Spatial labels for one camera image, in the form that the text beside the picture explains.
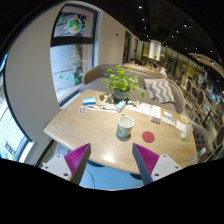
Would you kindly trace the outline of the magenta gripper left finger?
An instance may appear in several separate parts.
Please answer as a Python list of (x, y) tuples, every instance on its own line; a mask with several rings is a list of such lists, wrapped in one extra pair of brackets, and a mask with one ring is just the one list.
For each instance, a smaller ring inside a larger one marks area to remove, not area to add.
[(91, 154), (89, 143), (78, 147), (64, 156), (68, 168), (71, 171), (71, 182), (79, 185)]

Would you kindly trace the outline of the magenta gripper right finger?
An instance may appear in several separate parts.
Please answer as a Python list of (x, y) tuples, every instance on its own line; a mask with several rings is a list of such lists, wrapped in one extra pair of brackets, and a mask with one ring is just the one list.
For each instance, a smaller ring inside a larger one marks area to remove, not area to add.
[(133, 144), (132, 154), (137, 163), (143, 183), (145, 185), (152, 183), (151, 174), (159, 160), (159, 155), (136, 143)]

